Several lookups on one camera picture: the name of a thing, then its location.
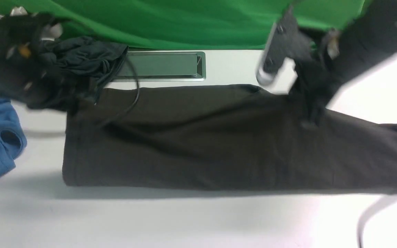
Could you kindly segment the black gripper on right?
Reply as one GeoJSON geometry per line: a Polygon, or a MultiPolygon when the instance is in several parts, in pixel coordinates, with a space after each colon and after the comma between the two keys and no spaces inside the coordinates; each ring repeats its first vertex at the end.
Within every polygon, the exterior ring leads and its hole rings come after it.
{"type": "Polygon", "coordinates": [[[318,126],[327,105],[343,86],[341,77],[333,71],[341,34],[336,28],[313,32],[300,28],[294,5],[288,5],[272,26],[256,78],[260,86],[271,86],[285,60],[294,61],[297,78],[288,98],[302,102],[302,126],[318,126]]]}

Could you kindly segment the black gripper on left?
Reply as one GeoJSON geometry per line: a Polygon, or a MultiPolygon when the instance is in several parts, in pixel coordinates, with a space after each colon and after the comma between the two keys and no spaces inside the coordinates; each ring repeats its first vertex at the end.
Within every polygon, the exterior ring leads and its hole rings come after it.
{"type": "Polygon", "coordinates": [[[11,47],[4,65],[7,72],[0,80],[0,95],[30,109],[75,112],[79,102],[94,103],[93,79],[64,73],[25,45],[11,47]]]}

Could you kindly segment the gray robot arm on right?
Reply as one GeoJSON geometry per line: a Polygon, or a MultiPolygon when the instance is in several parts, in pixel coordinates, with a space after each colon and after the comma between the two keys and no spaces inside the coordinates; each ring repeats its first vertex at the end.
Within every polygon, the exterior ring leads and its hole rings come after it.
{"type": "Polygon", "coordinates": [[[324,33],[299,27],[297,4],[291,2],[272,25],[256,79],[262,87],[271,86],[285,59],[292,59],[297,79],[288,95],[302,101],[302,124],[312,127],[345,83],[397,53],[397,0],[374,0],[343,30],[324,33]]]}

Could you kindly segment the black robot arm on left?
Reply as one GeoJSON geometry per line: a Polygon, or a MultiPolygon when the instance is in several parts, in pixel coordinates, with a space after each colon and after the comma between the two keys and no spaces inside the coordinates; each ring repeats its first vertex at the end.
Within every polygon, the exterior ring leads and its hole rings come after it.
{"type": "Polygon", "coordinates": [[[95,104],[94,80],[63,73],[40,57],[42,35],[63,21],[44,12],[0,19],[0,97],[69,113],[95,104]]]}

